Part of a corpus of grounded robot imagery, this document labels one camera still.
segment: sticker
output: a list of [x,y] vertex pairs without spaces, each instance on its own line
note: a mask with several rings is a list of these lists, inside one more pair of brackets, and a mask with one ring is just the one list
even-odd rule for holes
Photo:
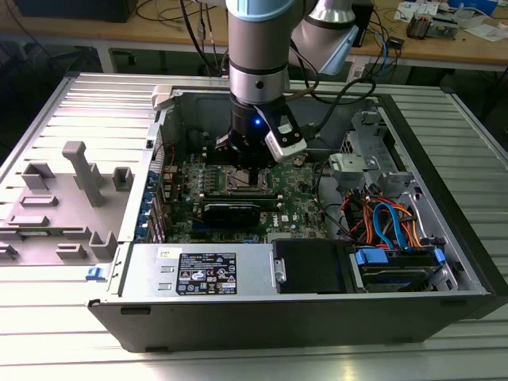
[[179,248],[178,295],[237,293],[237,255],[234,252],[187,254],[181,251]]
[[180,254],[182,254],[182,248],[160,248],[157,257],[165,260],[177,260]]

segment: blue cable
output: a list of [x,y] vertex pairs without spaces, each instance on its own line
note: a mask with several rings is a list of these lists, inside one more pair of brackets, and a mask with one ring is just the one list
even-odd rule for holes
[[390,250],[393,250],[394,244],[392,244],[391,241],[383,234],[383,230],[379,226],[379,212],[381,208],[383,208],[384,206],[388,209],[388,211],[391,214],[391,218],[394,220],[394,231],[395,237],[397,238],[398,246],[401,248],[405,248],[406,250],[409,250],[410,249],[409,245],[407,244],[406,238],[404,237],[404,234],[400,229],[400,221],[398,220],[397,212],[395,211],[392,205],[387,204],[385,202],[381,202],[375,206],[374,212],[372,213],[372,221],[374,222],[375,233],[387,244]]
[[383,58],[383,64],[381,65],[381,70],[379,71],[378,75],[380,76],[383,76],[383,72],[384,72],[384,69],[386,68],[387,66],[387,61],[388,61],[388,46],[387,46],[387,42],[384,40],[383,36],[381,36],[380,33],[377,33],[375,32],[374,33],[377,37],[379,37],[379,39],[383,42],[383,53],[384,53],[384,58]]

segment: black plastic cover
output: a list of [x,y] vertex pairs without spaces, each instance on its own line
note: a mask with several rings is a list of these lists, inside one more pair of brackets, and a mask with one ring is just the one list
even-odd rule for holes
[[275,240],[274,260],[283,260],[286,282],[278,283],[281,294],[347,294],[356,292],[345,241],[322,239]]

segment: slotted metal surface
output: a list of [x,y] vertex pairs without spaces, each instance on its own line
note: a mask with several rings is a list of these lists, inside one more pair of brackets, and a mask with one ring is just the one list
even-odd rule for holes
[[[163,76],[81,75],[61,89],[62,96],[55,100],[54,110],[41,122],[45,124],[42,133],[33,138],[32,148],[25,151],[28,156],[20,160],[35,160],[30,159],[35,154],[32,151],[48,149],[43,152],[51,156],[47,159],[53,168],[71,171],[63,160],[53,157],[52,149],[60,149],[68,137],[79,136],[86,139],[89,155],[98,155],[104,150],[103,157],[107,160],[98,161],[99,169],[110,173],[108,171],[117,166],[116,161],[130,158],[123,156],[123,151],[131,150],[135,156],[142,145],[152,114],[150,94],[154,86],[174,81]],[[213,81],[213,84],[227,86],[222,81]],[[323,83],[321,86],[323,90],[341,89],[337,84]],[[487,251],[508,279],[508,198],[504,197],[508,173],[505,163],[499,159],[504,158],[504,153],[452,96],[437,88],[379,86],[377,93],[390,94],[398,103]],[[129,116],[122,110],[128,110]],[[108,115],[111,119],[118,117],[121,124],[110,121],[103,124],[102,118]],[[70,121],[70,117],[82,117],[86,121],[93,118],[94,121],[80,125]],[[109,145],[116,141],[121,143]],[[19,163],[12,163],[12,166],[17,170],[22,167]],[[16,173],[5,175],[1,202],[12,200],[16,195],[7,192],[11,189],[7,189],[6,182],[13,189],[24,186]],[[4,209],[8,209],[8,204],[0,205],[0,213]],[[81,266],[0,267],[1,379],[350,381],[486,380],[508,376],[506,306],[481,321],[451,325],[422,344],[128,353],[83,305],[89,295],[97,295],[98,289],[105,286],[104,283],[86,283],[87,270],[88,267]],[[210,328],[228,334],[227,327],[221,326],[219,321],[211,321]]]

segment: black side panel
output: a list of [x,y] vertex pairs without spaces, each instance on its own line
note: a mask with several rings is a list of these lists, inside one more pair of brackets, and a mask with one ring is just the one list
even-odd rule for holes
[[420,342],[489,298],[136,304],[148,315],[121,314],[129,305],[89,310],[130,352],[181,352]]
[[388,95],[382,95],[379,96],[379,101],[391,120],[402,144],[408,151],[410,159],[418,169],[423,182],[429,188],[430,196],[437,204],[480,282],[488,292],[496,297],[491,299],[481,310],[469,316],[469,318],[482,318],[508,302],[508,285],[394,100]]

